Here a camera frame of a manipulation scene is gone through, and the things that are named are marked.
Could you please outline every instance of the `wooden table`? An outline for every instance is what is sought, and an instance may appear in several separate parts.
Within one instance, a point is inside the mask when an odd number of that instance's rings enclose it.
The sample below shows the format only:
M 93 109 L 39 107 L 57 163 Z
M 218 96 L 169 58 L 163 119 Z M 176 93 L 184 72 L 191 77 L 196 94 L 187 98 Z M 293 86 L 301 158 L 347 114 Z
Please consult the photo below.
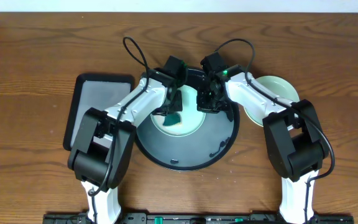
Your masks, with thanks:
M 150 66 L 176 55 L 198 66 L 220 43 L 251 40 L 251 72 L 277 75 L 310 100 L 336 153 L 332 175 L 317 181 L 318 213 L 348 213 L 358 224 L 358 14 L 0 13 L 0 223 L 40 223 L 47 212 L 88 209 L 63 150 L 75 78 L 83 72 L 143 71 L 124 50 L 133 36 Z M 246 64 L 250 48 L 225 47 Z M 276 211 L 281 180 L 269 163 L 263 129 L 241 111 L 232 149 L 196 172 L 174 172 L 134 146 L 119 189 L 125 208 L 149 212 Z M 324 161 L 324 172 L 329 159 Z

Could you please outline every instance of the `white wall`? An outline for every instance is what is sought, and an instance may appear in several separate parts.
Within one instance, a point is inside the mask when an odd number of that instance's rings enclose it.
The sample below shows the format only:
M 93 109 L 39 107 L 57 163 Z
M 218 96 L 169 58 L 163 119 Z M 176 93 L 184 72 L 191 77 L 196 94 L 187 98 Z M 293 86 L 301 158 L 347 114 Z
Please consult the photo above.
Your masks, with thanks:
M 358 12 L 358 0 L 0 0 L 0 12 Z

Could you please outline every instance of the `white plate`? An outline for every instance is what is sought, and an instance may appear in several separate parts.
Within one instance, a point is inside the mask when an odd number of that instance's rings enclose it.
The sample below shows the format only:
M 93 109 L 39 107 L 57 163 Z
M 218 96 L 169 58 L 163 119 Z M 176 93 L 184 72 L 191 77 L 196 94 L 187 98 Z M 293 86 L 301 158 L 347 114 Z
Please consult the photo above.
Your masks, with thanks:
M 286 99 L 292 100 L 294 102 L 299 102 L 299 96 L 296 92 L 295 88 L 291 85 L 291 83 L 286 80 L 275 77 L 275 76 L 264 76 L 256 79 L 261 85 L 268 88 L 273 93 L 282 96 Z M 261 119 L 257 119 L 252 113 L 248 112 L 245 108 L 246 114 L 255 124 L 263 127 L 263 122 Z

